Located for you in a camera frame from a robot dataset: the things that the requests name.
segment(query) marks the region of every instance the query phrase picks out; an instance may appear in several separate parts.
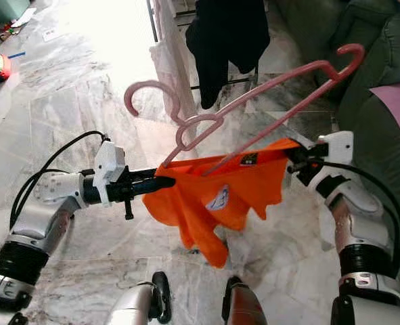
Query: white marble floor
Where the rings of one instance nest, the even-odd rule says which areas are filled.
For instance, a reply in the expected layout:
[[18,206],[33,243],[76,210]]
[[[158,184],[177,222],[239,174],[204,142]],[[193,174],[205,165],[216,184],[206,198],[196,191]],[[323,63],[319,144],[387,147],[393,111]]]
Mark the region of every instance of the white marble floor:
[[[33,5],[39,9],[28,26],[0,47],[6,55],[26,51],[13,59],[14,73],[0,85],[0,242],[24,180],[81,132],[108,132],[125,148],[132,169],[157,166],[174,146],[176,128],[164,115],[159,93],[141,96],[141,118],[130,116],[122,102],[132,82],[156,78],[145,1],[35,0]],[[279,14],[272,9],[268,16],[272,40],[260,82],[301,63]],[[43,32],[51,29],[60,36],[44,42]],[[246,87],[226,87],[218,105]],[[311,79],[297,79],[252,101],[199,153],[229,152],[314,87]],[[320,100],[288,126],[315,139],[331,130],[332,111]],[[296,133],[282,128],[257,146],[288,135]],[[54,166],[89,168],[98,144],[93,138],[79,143]],[[160,269],[172,289],[172,324],[222,324],[223,291],[233,274],[258,294],[270,324],[329,323],[338,259],[321,239],[317,198],[297,180],[284,188],[282,204],[269,207],[267,221],[252,214],[244,232],[223,231],[230,249],[224,269],[185,250],[177,229],[155,221],[140,199],[133,202],[134,220],[126,222],[123,209],[96,206],[76,214],[25,311],[31,324],[103,324],[124,289]]]

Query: clothes drying rack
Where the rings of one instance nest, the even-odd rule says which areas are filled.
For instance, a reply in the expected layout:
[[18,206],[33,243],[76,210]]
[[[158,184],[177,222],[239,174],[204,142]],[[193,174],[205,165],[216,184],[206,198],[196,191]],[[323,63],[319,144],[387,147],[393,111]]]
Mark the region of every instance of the clothes drying rack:
[[[150,24],[152,25],[152,32],[153,32],[153,38],[154,41],[157,43],[159,42],[158,38],[158,33],[156,32],[156,23],[154,22],[154,9],[152,8],[152,3],[151,0],[146,0],[147,2],[147,9],[148,9],[148,14],[150,17]],[[184,16],[192,16],[196,14],[196,10],[186,10],[183,12],[176,12],[175,17],[180,18]],[[178,24],[178,27],[183,27],[183,26],[189,26],[191,23],[186,23],[186,24]],[[257,85],[259,82],[259,64],[255,66],[254,70],[254,75],[246,78],[240,78],[240,79],[234,79],[234,80],[228,80],[225,85],[233,85],[236,83],[250,83],[251,81],[254,82],[254,85]],[[196,90],[199,89],[200,86],[191,86],[191,90]]]

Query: pink hanger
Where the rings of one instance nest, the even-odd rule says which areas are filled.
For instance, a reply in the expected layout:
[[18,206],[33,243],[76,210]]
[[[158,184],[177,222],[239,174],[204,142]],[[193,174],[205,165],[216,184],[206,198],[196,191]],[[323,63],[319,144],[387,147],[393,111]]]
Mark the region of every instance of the pink hanger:
[[[240,96],[236,100],[232,101],[222,109],[220,109],[217,113],[214,114],[201,114],[188,118],[186,121],[181,120],[178,117],[180,111],[180,101],[176,95],[176,93],[167,85],[160,83],[158,81],[144,81],[140,83],[134,83],[131,85],[125,92],[125,105],[127,110],[134,116],[138,116],[138,111],[134,109],[132,105],[132,96],[133,94],[142,87],[155,87],[163,90],[167,93],[172,101],[173,101],[173,109],[171,110],[171,118],[180,126],[176,132],[175,141],[177,147],[168,155],[168,157],[162,163],[163,167],[167,167],[169,163],[180,153],[181,151],[189,151],[195,148],[202,140],[208,137],[212,132],[218,129],[224,122],[224,116],[237,108],[239,105],[246,103],[248,100],[258,96],[259,94],[267,91],[268,89],[287,81],[293,77],[321,69],[328,76],[329,80],[326,81],[322,86],[316,89],[313,93],[311,93],[308,97],[300,101],[297,105],[295,105],[292,109],[287,111],[282,118],[279,118],[274,122],[274,124],[270,125],[266,129],[262,130],[256,137],[250,140],[248,143],[240,146],[231,154],[228,154],[223,160],[221,160],[217,165],[215,165],[212,169],[209,169],[207,172],[203,174],[203,176],[209,175],[210,173],[216,171],[220,167],[222,167],[225,163],[233,159],[239,153],[245,151],[248,147],[253,145],[253,143],[259,141],[267,134],[272,132],[274,129],[278,128],[281,124],[287,121],[290,117],[294,116],[297,112],[300,112],[302,109],[306,108],[312,101],[319,98],[325,92],[329,91],[331,88],[335,87],[339,82],[347,78],[350,74],[352,74],[362,63],[363,57],[365,55],[365,49],[360,44],[347,44],[340,47],[337,51],[338,55],[343,55],[346,53],[353,54],[352,62],[345,68],[343,68],[340,72],[337,72],[335,68],[326,60],[318,60],[312,63],[306,64],[299,68],[296,68],[290,72],[282,74],[274,79],[263,83],[262,85],[250,90],[244,95]],[[208,129],[203,131],[199,136],[197,136],[190,144],[185,145],[182,140],[183,133],[192,125],[199,123],[201,121],[214,121]]]

